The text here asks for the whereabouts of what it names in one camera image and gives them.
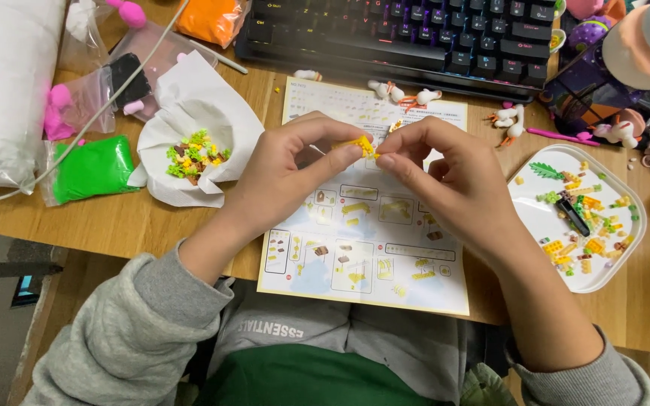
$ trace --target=white plate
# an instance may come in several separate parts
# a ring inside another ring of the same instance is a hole
[[[580,171],[581,162],[587,161],[589,169]],[[557,217],[557,210],[555,205],[546,203],[545,201],[536,201],[536,195],[545,194],[549,191],[556,193],[563,190],[565,184],[562,180],[544,179],[536,175],[536,173],[528,166],[531,162],[544,162],[551,165],[556,171],[568,171],[571,173],[586,172],[582,178],[581,188],[600,184],[602,190],[599,192],[588,194],[589,197],[596,198],[601,201],[605,207],[603,211],[594,211],[600,216],[610,217],[613,215],[618,216],[619,224],[623,224],[623,230],[629,235],[634,236],[633,243],[631,243],[626,252],[613,264],[612,267],[606,267],[606,263],[610,262],[609,258],[594,254],[591,258],[591,273],[584,274],[581,270],[581,262],[576,259],[577,255],[583,254],[583,247],[579,246],[576,251],[570,255],[573,257],[573,276],[565,276],[565,272],[558,272],[565,284],[575,293],[589,293],[597,291],[602,288],[618,271],[622,264],[624,264],[628,256],[636,249],[638,243],[645,234],[645,209],[644,204],[638,196],[619,178],[608,171],[603,165],[593,159],[583,150],[572,147],[566,144],[550,145],[531,157],[516,173],[516,175],[509,181],[510,197],[513,199],[513,204],[516,206],[516,211],[521,221],[526,225],[528,231],[531,232],[536,241],[548,237],[551,241],[560,240],[563,246],[570,244],[568,236],[566,235],[571,228],[568,226],[568,221]],[[605,173],[606,179],[599,179],[598,174]],[[524,183],[517,185],[515,182],[516,176],[523,178]],[[609,205],[614,203],[617,198],[628,196],[631,204],[637,206],[634,214],[637,214],[639,220],[631,219],[631,212],[628,208],[615,208],[610,209]],[[596,226],[595,230],[586,239],[589,241],[591,238],[601,238],[606,242],[606,249],[604,251],[613,251],[614,243],[621,242],[626,237],[619,237],[617,234],[609,234],[610,238],[600,237],[598,232],[601,226]]]

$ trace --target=bag of orange clay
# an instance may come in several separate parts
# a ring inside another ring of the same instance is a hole
[[[240,32],[248,5],[245,0],[190,0],[175,27],[185,35],[227,48]]]

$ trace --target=hand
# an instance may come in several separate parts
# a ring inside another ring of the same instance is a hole
[[[432,149],[443,159],[422,161]],[[486,259],[531,238],[520,221],[493,148],[446,121],[428,116],[390,134],[378,147],[378,167],[395,176],[442,226]]]
[[[330,148],[333,142],[350,141],[362,134],[363,130],[319,111],[266,131],[237,186],[227,195],[222,214],[236,218],[249,240],[263,234],[290,217],[321,184],[363,156],[356,145]],[[302,162],[312,163],[298,170]]]

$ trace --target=wooden desk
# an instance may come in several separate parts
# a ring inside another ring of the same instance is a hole
[[[158,24],[167,24],[175,13],[178,2],[141,0],[147,15]],[[101,28],[107,47],[113,46],[127,31],[115,15]],[[248,101],[265,128],[279,125],[282,117],[286,75],[283,71],[246,64],[250,73],[239,72],[220,64],[217,71]],[[55,80],[72,79],[67,72],[58,72]],[[503,131],[493,129],[484,117],[499,109],[499,103],[474,97],[446,94],[448,100],[469,104],[468,130],[488,140],[493,146],[500,143]],[[554,130],[543,106],[533,103],[526,109],[527,126]],[[135,147],[142,123],[132,117],[117,116],[117,133],[127,134],[132,154],[137,163]],[[101,139],[101,134],[87,139]],[[554,140],[530,134],[523,135],[513,146],[499,150],[498,157],[506,175],[510,175],[532,154]],[[591,316],[609,335],[614,345],[650,351],[650,170],[636,164],[627,171],[628,158],[638,153],[616,147],[586,147],[583,149],[598,161],[625,179],[647,206],[649,218],[645,239],[629,258],[628,263],[601,290],[578,299]],[[232,184],[225,184],[228,190]],[[20,195],[0,201],[0,234],[47,244],[129,258],[143,251],[163,254],[180,238],[214,212],[207,208],[172,208],[149,196],[146,190],[138,193],[89,198],[70,202],[59,208],[45,208],[38,191],[33,196]],[[225,270],[227,274],[246,279],[257,279],[262,239],[247,245]],[[491,271],[473,255],[465,254],[466,281],[472,320],[493,324],[507,322],[506,309]]]

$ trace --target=bag of green clay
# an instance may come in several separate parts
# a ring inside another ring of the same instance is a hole
[[[67,144],[44,142],[47,169],[68,148]],[[99,194],[136,191],[127,186],[134,171],[129,141],[124,135],[77,145],[54,170],[42,180],[42,196],[48,207]]]

